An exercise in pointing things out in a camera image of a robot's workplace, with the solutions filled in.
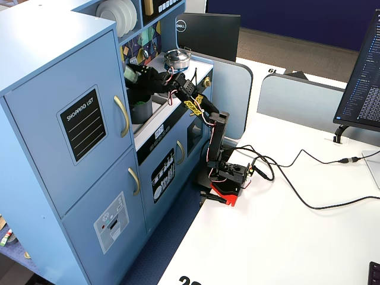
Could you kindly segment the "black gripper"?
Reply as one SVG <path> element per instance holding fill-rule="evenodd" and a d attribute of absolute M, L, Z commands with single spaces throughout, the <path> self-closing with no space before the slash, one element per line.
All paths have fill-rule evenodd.
<path fill-rule="evenodd" d="M 150 66 L 128 64 L 134 72 L 139 72 L 138 80 L 130 84 L 130 89 L 151 96 L 154 93 L 169 93 L 177 90 L 173 83 L 170 83 L 171 72 L 158 72 Z"/>

